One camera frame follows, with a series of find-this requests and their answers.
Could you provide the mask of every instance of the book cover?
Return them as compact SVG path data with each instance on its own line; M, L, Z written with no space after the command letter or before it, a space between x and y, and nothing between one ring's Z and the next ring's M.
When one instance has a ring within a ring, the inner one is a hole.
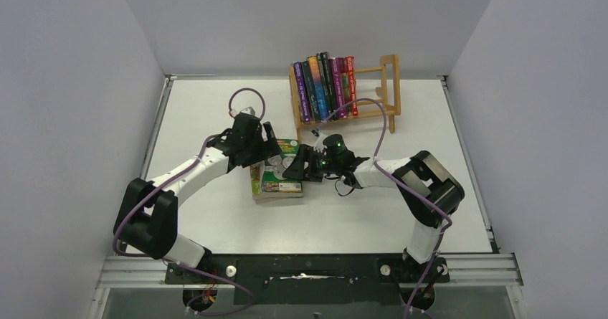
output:
M343 91L342 91L342 74L340 73L340 67L338 66L338 60L330 59L331 75L333 79L333 86L336 89L336 101L338 106L344 105ZM347 112L345 108L341 108L338 111L340 118L346 118Z
M308 95L306 94L306 86L304 85L302 62L296 62L293 64L293 74L295 75L295 84L298 86L300 109L302 109L302 121L308 123L310 122L310 111L308 110Z
M310 73L310 65L308 61L302 62L302 73L304 74L304 85L306 86L306 95L308 96L308 104L310 105L310 113L315 121L321 120L319 104L317 102L317 94L313 75Z
M269 199L301 197L302 181L284 178L282 173L289 167L298 152L298 140L277 139L281 154L250 166L251 187L256 203Z
M313 84L315 86L315 93L317 95L317 104L319 104L321 120L325 120L327 116L329 116L329 113L327 110L325 91L323 90L323 84L321 83L321 74L319 72L319 62L317 61L317 57L309 56L308 64L310 65L310 73L313 76Z
M357 94L356 94L357 83L355 80L354 59L355 59L355 57L353 57L353 56L346 57L346 74L348 77L348 93L351 97L351 100L357 99ZM353 116L359 116L359 110L357 108L357 103L353 103L352 108L353 108Z
M325 88L327 89L328 96L328 112L331 114L335 109L338 108L338 101L336 100L336 90L333 85L333 76L331 72L331 66L329 64L329 53L321 52L317 54L317 59L319 60L319 68L321 68L321 74L325 75ZM332 120L339 119L339 115L335 114Z

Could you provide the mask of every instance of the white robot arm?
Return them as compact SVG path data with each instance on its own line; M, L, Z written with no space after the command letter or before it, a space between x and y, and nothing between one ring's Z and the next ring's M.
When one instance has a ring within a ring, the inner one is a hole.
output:
M203 270L211 251L177 233L179 207L213 179L237 166L246 167L281 152L269 122L241 112L232 128L206 140L201 153L174 170L127 186L114 226L121 240L154 259ZM148 214L145 208L153 208Z
M420 265L428 262L447 220L417 196L397 186L396 182L405 184L451 215L465 197L464 190L454 177L427 151L420 151L411 158L376 160L377 166L386 172L383 173L373 160L355 157L347 149L341 135L321 135L320 140L322 150L319 141L315 147L302 145L283 176L304 181L321 181L327 176L339 176L345 185L354 189L372 186L398 189L416 219L412 239L404 252Z

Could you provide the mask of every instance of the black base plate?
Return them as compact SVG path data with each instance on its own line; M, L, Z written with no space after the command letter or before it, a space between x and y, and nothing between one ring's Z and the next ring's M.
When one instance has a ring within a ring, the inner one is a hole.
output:
M376 302L382 305L401 303L397 283L415 283L424 269L404 262L401 254L213 254L214 270L226 277L229 265L237 268L232 278L256 294L256 303L269 304L344 304ZM435 265L446 264L437 258L425 282L437 273ZM380 274L388 265L391 276ZM305 274L312 278L295 279ZM449 282L449 275L438 283ZM168 266L166 284L191 285L211 283L206 277L186 272L175 264ZM237 290L234 304L250 301L249 295Z

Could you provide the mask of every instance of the row of books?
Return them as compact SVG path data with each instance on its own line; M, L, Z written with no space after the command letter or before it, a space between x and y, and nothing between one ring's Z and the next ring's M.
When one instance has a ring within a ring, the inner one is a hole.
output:
M325 120L333 111L331 120L358 115L356 99L354 57L329 57L327 52L309 56L304 62L292 65L298 86L300 113L304 123Z

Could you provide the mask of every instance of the white table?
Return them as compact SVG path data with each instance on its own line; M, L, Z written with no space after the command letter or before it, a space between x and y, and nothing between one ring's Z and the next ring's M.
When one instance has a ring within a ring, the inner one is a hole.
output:
M379 81L359 80L358 88ZM232 126L227 113L230 95L253 87L266 99L264 121L278 138L295 138L287 80L176 80L166 106L148 177L173 169L195 154L212 133ZM442 252L491 252L478 201L439 80L402 80L402 114L396 132L387 132L382 158L413 156L428 150L465 189L466 197L452 216ZM257 97L242 93L238 110ZM382 127L381 118L335 124L324 129L341 133L358 156L370 156ZM304 143L314 137L303 131ZM179 210L179 232L215 253L375 253L401 252L412 233L414 217L399 192L391 189L354 191L339 197L333 182L304 185L304 197L256 205L249 170L237 168L213 180Z

